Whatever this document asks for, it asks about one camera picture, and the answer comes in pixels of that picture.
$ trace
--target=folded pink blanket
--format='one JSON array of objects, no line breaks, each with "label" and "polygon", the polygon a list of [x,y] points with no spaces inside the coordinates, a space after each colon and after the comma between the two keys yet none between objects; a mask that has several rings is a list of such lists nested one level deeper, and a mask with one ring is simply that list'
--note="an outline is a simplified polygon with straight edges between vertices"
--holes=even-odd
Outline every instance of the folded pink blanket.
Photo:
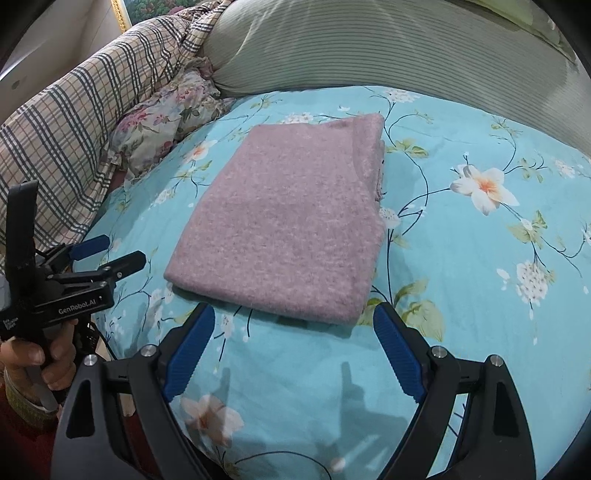
[{"label": "folded pink blanket", "polygon": [[213,299],[353,324],[384,238],[384,119],[259,125],[203,194],[165,278]]}]

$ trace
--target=floral pillow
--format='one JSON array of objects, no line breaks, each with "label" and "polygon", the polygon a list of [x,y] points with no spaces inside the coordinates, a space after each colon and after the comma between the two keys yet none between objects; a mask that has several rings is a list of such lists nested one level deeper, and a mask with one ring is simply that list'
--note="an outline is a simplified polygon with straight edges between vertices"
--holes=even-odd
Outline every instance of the floral pillow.
[{"label": "floral pillow", "polygon": [[208,59],[194,59],[169,84],[132,108],[111,135],[108,160],[127,170],[128,177],[140,177],[189,133],[227,113],[234,99],[220,98],[211,74]]}]

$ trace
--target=blue gripper pad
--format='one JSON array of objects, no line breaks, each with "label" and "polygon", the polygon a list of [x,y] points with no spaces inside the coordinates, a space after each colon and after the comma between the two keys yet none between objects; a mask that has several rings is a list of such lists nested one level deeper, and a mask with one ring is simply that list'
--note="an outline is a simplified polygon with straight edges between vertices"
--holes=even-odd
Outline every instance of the blue gripper pad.
[{"label": "blue gripper pad", "polygon": [[427,393],[423,386],[421,364],[396,324],[381,305],[378,305],[374,310],[374,331],[390,361],[396,378],[398,378],[402,391],[413,397],[417,403],[421,403]]},{"label": "blue gripper pad", "polygon": [[158,378],[167,402],[184,392],[212,336],[215,323],[213,307],[200,303],[185,323],[170,330],[160,343]]},{"label": "blue gripper pad", "polygon": [[99,235],[94,238],[84,240],[83,242],[73,245],[72,248],[70,248],[70,258],[76,261],[82,260],[83,258],[97,254],[98,252],[107,250],[110,243],[111,240],[109,240],[107,235]]}]

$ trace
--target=blue floral bedsheet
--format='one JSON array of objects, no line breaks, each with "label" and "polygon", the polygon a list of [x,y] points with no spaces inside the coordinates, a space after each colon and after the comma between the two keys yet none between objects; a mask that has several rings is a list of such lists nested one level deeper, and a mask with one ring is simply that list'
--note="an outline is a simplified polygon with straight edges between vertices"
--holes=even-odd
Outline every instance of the blue floral bedsheet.
[{"label": "blue floral bedsheet", "polygon": [[[216,330],[172,409],[233,478],[374,480],[416,408],[371,328],[375,305],[388,300],[458,357],[504,357],[541,477],[589,412],[591,160],[509,120],[379,86],[243,99],[110,196],[89,236],[105,233],[111,247],[77,270],[136,249],[148,264],[120,283],[97,323],[115,353],[130,356],[184,322],[198,299],[171,288],[164,269],[250,128],[368,112],[386,118],[388,230],[358,325],[214,303]],[[432,472],[445,468],[462,415],[460,398]]]}]

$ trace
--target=blue rubber tip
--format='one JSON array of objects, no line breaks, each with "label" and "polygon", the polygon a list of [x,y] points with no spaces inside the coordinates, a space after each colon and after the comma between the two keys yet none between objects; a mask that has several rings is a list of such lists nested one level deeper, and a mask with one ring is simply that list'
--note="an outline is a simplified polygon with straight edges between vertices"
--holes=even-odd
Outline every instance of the blue rubber tip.
[{"label": "blue rubber tip", "polygon": [[195,367],[212,336],[215,323],[216,315],[213,307],[207,305],[194,321],[191,329],[186,332],[182,343],[168,361],[166,382],[162,389],[166,401],[170,402],[187,388]]},{"label": "blue rubber tip", "polygon": [[402,391],[421,403],[427,391],[421,365],[383,307],[374,310],[374,331],[398,378]]},{"label": "blue rubber tip", "polygon": [[76,261],[82,260],[83,258],[97,254],[98,252],[107,250],[109,248],[110,242],[111,240],[109,240],[107,235],[99,235],[94,238],[84,240],[82,243],[73,245],[72,248],[70,248],[70,258]]}]

